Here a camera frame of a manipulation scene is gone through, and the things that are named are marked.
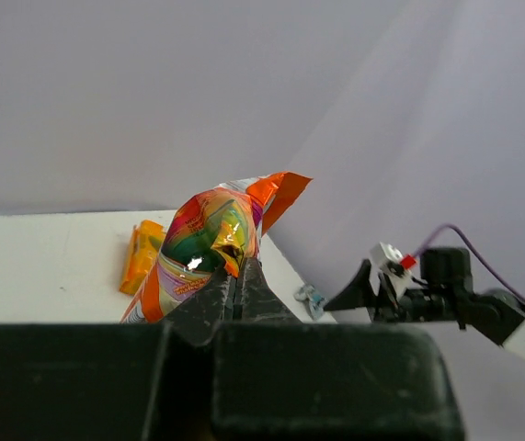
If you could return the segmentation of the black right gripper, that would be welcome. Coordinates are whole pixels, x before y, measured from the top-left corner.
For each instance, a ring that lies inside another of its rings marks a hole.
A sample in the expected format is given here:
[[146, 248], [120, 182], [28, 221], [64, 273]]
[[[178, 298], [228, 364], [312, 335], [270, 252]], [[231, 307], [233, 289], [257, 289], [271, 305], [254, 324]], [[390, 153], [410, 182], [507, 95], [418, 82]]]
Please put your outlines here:
[[376, 296], [371, 284], [371, 261], [363, 259], [351, 281], [324, 306], [326, 312], [364, 310], [373, 322], [456, 322], [450, 303], [427, 289], [410, 288], [397, 298], [393, 281], [379, 275]]

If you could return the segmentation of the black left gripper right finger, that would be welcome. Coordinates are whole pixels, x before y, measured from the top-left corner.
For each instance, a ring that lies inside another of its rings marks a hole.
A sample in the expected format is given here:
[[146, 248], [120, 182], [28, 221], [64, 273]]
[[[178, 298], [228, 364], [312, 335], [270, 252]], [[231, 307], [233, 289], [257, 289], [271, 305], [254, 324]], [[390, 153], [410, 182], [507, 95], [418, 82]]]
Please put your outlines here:
[[244, 260], [236, 281], [236, 319], [243, 322], [299, 322], [268, 286], [255, 257]]

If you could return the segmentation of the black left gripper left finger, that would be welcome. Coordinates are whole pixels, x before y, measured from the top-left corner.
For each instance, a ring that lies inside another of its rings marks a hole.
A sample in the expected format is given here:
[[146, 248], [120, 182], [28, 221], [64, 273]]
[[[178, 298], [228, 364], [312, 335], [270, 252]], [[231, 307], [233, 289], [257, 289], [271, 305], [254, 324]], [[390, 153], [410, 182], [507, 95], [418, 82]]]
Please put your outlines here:
[[165, 316], [173, 330], [191, 345], [206, 345], [221, 322], [237, 318], [237, 279], [217, 269], [205, 285]]

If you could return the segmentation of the orange fruit candy bag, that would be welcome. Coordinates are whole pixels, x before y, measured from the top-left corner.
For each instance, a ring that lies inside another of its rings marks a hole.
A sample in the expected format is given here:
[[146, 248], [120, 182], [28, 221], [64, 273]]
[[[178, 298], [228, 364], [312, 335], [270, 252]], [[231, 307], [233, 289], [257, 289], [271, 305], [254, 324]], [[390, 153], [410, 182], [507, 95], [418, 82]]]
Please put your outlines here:
[[121, 322], [158, 322], [215, 270], [235, 277], [261, 238], [311, 183], [290, 171], [238, 179], [191, 197], [165, 228], [156, 261]]

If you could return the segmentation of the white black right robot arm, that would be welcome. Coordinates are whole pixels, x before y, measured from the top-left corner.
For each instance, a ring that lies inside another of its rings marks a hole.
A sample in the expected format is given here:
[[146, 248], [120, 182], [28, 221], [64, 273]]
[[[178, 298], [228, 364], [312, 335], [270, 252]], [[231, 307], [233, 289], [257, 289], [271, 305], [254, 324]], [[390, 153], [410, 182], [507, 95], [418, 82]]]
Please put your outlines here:
[[379, 243], [325, 311], [365, 309], [373, 322], [456, 322], [525, 360], [525, 300], [504, 289], [476, 293], [465, 248], [420, 257]]

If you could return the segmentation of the orange yellow snack multipack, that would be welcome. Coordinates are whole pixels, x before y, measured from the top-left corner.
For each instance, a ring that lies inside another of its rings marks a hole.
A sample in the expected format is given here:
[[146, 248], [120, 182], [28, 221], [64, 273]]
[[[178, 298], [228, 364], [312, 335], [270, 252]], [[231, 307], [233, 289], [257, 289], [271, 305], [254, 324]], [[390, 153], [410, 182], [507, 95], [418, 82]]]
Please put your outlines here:
[[164, 226], [154, 221], [142, 220], [133, 227], [122, 268], [120, 292], [135, 295], [156, 261], [164, 239]]

